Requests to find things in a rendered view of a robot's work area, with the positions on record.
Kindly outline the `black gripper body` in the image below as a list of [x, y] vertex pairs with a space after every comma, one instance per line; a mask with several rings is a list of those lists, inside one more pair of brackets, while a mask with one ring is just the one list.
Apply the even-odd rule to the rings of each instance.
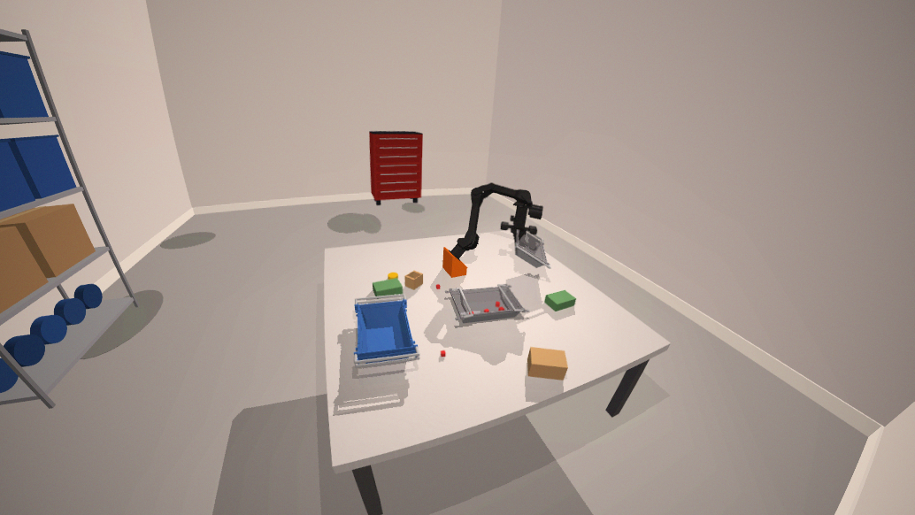
[[526, 227], [526, 220], [527, 220], [527, 217], [519, 217], [515, 214], [515, 220], [514, 220], [513, 225], [509, 225], [508, 222], [503, 221], [501, 224], [501, 229], [502, 229], [502, 231], [508, 231], [508, 228], [510, 228], [511, 231], [513, 231], [513, 232], [515, 232], [516, 229], [520, 229], [520, 231], [523, 233], [525, 233], [526, 231], [530, 231], [531, 234], [536, 234], [537, 233], [536, 227], [533, 227], [533, 226]]

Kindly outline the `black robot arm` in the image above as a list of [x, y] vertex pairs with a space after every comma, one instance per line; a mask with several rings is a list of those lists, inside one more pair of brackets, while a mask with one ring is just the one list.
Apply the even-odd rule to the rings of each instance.
[[461, 261], [459, 257], [461, 257], [465, 251], [473, 250], [477, 247], [477, 244], [479, 244], [480, 237], [476, 234], [476, 231], [480, 207], [483, 200], [492, 193], [508, 196], [517, 200], [516, 203], [513, 203], [513, 205], [517, 206], [517, 216], [526, 217], [528, 212], [530, 218], [542, 218], [543, 207], [541, 205], [533, 204], [531, 194], [527, 190], [514, 190], [491, 182], [472, 189], [472, 215], [470, 215], [468, 231], [465, 234], [465, 238], [458, 238], [457, 245], [451, 251], [449, 250], [449, 252], [457, 257], [459, 261]]

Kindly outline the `green cube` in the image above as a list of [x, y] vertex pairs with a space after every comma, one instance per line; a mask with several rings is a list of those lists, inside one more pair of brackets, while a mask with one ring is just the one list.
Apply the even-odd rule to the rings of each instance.
[[398, 278], [387, 281], [373, 282], [373, 292], [376, 296], [404, 294], [403, 284]]
[[548, 294], [545, 297], [544, 303], [547, 304], [554, 312], [573, 307], [575, 304], [576, 297], [569, 294], [567, 291], [562, 290], [556, 293]]

